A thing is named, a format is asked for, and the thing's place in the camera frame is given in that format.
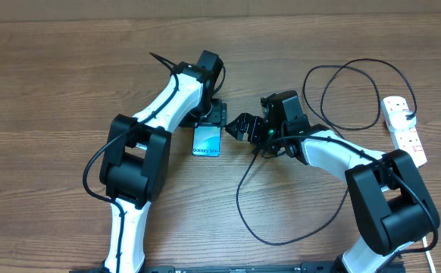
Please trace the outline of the blue Galaxy smartphone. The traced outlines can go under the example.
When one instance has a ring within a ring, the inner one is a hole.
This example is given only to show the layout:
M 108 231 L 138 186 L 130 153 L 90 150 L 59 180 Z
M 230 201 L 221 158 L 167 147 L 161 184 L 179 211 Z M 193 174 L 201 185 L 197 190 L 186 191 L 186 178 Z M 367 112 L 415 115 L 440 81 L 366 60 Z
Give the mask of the blue Galaxy smartphone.
M 194 156 L 218 157 L 220 147 L 220 127 L 197 127 L 194 129 L 192 143 L 192 154 Z

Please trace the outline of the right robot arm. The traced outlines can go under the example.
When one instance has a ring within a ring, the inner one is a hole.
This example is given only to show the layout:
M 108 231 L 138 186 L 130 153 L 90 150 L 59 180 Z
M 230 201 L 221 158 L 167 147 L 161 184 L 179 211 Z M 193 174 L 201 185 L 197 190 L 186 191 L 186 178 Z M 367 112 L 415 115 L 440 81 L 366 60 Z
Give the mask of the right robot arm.
M 404 272 L 400 258 L 411 245 L 437 234 L 439 213 L 417 165 L 404 150 L 365 149 L 312 125 L 296 91 L 261 99 L 263 116 L 240 114 L 226 126 L 238 140 L 255 145 L 254 155 L 276 155 L 323 169 L 346 182 L 360 238 L 333 262 L 303 262 L 303 272 Z

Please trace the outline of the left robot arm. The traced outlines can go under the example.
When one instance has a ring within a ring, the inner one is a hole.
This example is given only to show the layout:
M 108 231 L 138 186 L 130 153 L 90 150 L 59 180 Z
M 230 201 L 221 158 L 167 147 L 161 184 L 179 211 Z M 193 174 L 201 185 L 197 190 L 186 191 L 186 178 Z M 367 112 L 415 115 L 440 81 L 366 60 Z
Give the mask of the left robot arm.
M 174 64 L 161 56 L 157 60 L 170 71 L 168 84 L 135 115 L 118 115 L 102 150 L 99 180 L 110 199 L 112 226 L 101 272 L 141 271 L 149 208 L 167 180 L 173 132 L 178 127 L 193 128 L 195 155 L 220 153 L 227 106 L 214 97 L 225 76 L 219 55 L 203 51 L 195 64 Z

